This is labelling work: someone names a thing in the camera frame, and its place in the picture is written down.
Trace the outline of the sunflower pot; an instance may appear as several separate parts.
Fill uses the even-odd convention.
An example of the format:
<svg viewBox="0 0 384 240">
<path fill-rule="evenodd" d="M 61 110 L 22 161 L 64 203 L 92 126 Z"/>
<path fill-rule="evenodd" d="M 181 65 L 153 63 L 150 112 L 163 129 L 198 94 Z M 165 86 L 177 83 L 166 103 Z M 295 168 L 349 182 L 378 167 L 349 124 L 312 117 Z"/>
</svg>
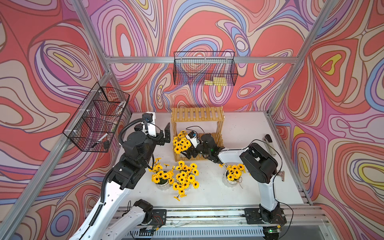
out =
<svg viewBox="0 0 384 240">
<path fill-rule="evenodd" d="M 160 190 L 169 189 L 175 183 L 174 169 L 174 166 L 162 164 L 161 158 L 155 158 L 153 164 L 149 166 L 149 172 L 152 173 L 151 181 Z"/>
<path fill-rule="evenodd" d="M 176 196 L 174 198 L 180 201 L 181 198 L 187 196 L 187 190 L 198 189 L 200 186 L 197 177 L 200 172 L 196 163 L 186 164 L 184 161 L 178 161 L 177 165 L 172 168 L 172 177 L 169 179 L 169 184 Z"/>
<path fill-rule="evenodd" d="M 180 131 L 173 138 L 173 149 L 175 154 L 181 154 L 182 152 L 187 151 L 192 146 L 191 141 L 187 138 L 186 131 Z"/>
<path fill-rule="evenodd" d="M 244 164 L 219 164 L 219 166 L 225 169 L 225 172 L 223 174 L 223 183 L 225 186 L 231 188 L 242 183 L 242 175 L 246 173 L 246 168 Z"/>
</svg>

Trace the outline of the wooden two-tier shelf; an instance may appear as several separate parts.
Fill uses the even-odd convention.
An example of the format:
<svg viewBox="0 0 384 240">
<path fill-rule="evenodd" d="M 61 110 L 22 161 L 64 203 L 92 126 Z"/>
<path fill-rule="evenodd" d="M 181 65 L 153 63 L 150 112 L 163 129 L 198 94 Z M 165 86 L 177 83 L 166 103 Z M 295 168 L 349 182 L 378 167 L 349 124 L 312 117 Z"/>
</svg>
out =
<svg viewBox="0 0 384 240">
<path fill-rule="evenodd" d="M 224 125 L 224 112 L 222 107 L 209 107 L 209 108 L 173 108 L 172 109 L 172 118 L 171 124 L 174 131 L 174 137 L 180 131 L 186 131 L 187 134 L 191 131 L 195 131 L 198 134 L 200 139 L 203 134 L 211 134 L 215 139 L 216 144 L 219 147 L 224 147 L 222 129 Z M 208 122 L 216 123 L 216 131 L 208 132 L 198 124 Z M 205 160 L 202 155 L 198 155 L 196 158 L 187 158 L 187 151 L 182 152 L 181 154 L 175 154 L 175 161 L 196 161 L 196 160 Z"/>
</svg>

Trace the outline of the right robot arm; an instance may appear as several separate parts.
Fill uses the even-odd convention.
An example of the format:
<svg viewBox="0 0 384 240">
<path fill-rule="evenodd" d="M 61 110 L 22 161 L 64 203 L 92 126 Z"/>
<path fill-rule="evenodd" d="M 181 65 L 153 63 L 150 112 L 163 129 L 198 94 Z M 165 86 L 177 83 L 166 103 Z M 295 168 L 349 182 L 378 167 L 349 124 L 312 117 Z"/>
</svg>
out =
<svg viewBox="0 0 384 240">
<path fill-rule="evenodd" d="M 200 138 L 197 134 L 187 134 L 187 139 L 192 146 L 187 150 L 187 158 L 196 157 L 201 154 L 203 158 L 216 164 L 229 166 L 235 164 L 243 167 L 258 182 L 258 188 L 261 196 L 259 204 L 259 214 L 261 221 L 284 225 L 287 220 L 284 219 L 284 212 L 280 207 L 280 202 L 276 200 L 274 190 L 274 178 L 279 174 L 278 162 L 274 158 L 278 152 L 273 147 L 273 141 L 270 135 L 265 135 L 261 143 L 267 147 L 264 149 L 253 140 L 247 147 L 242 149 L 225 149 L 218 147 L 211 134 L 203 134 Z"/>
</svg>

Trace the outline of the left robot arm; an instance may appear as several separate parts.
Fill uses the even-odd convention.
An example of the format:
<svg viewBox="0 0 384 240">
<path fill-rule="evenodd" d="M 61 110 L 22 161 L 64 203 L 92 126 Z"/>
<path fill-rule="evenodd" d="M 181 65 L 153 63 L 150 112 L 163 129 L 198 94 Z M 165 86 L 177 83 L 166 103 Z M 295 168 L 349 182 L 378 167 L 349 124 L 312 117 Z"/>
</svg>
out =
<svg viewBox="0 0 384 240">
<path fill-rule="evenodd" d="M 171 141 L 171 125 L 153 136 L 150 126 L 153 120 L 136 119 L 128 123 L 118 135 L 124 149 L 119 162 L 105 175 L 100 198 L 83 224 L 71 237 L 73 240 L 121 240 L 139 225 L 147 225 L 153 217 L 153 205 L 140 199 L 114 224 L 110 224 L 122 201 L 135 188 L 154 162 L 156 146 Z"/>
</svg>

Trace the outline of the white marker in basket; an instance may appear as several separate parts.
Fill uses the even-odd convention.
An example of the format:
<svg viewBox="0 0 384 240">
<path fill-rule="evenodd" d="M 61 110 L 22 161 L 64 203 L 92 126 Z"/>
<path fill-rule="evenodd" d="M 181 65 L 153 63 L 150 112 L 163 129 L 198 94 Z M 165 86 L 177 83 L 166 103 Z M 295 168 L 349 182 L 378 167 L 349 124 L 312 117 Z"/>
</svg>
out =
<svg viewBox="0 0 384 240">
<path fill-rule="evenodd" d="M 94 148 L 95 146 L 97 146 L 100 142 L 102 142 L 102 140 L 104 138 L 106 138 L 109 134 L 108 133 L 105 133 L 102 137 L 100 137 L 92 146 L 91 148 Z"/>
</svg>

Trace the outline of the grey black stapler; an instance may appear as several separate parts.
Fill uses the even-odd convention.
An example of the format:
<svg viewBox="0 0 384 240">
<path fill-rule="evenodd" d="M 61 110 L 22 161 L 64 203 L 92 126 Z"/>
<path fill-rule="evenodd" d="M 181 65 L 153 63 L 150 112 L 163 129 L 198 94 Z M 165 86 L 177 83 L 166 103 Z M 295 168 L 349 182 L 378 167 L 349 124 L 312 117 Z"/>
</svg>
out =
<svg viewBox="0 0 384 240">
<path fill-rule="evenodd" d="M 273 140 L 269 134 L 264 135 L 263 142 L 265 143 L 266 149 L 271 156 L 275 156 L 277 153 L 274 149 Z"/>
</svg>

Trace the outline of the yellow sticky notes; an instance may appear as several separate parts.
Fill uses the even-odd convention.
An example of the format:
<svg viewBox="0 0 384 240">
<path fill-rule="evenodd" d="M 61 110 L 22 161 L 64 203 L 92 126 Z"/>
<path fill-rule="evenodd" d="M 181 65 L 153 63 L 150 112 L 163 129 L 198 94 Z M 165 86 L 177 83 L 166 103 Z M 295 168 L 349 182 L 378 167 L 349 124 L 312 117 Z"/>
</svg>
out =
<svg viewBox="0 0 384 240">
<path fill-rule="evenodd" d="M 204 85 L 206 86 L 227 86 L 227 79 L 221 77 L 213 77 L 211 80 L 205 80 Z"/>
</svg>

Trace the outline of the metal binder clip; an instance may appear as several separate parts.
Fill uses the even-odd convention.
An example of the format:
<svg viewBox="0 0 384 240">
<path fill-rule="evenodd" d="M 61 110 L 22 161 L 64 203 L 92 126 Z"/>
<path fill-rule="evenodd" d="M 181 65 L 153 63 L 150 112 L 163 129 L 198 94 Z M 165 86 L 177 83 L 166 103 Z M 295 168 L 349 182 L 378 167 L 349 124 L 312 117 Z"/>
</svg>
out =
<svg viewBox="0 0 384 240">
<path fill-rule="evenodd" d="M 285 171 L 280 171 L 277 176 L 281 177 L 282 182 L 285 181 Z"/>
</svg>

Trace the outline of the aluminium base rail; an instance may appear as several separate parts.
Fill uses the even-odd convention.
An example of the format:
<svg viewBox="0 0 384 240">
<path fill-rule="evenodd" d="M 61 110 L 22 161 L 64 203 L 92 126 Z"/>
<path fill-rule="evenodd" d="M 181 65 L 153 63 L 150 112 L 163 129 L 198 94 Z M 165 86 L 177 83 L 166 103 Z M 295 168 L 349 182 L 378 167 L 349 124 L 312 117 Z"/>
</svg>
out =
<svg viewBox="0 0 384 240">
<path fill-rule="evenodd" d="M 259 219 L 255 208 L 168 208 L 154 209 L 145 224 L 145 212 L 132 207 L 119 217 L 99 216 L 87 222 L 73 240 L 335 240 L 323 210 L 315 206 L 284 207 L 271 224 Z"/>
</svg>

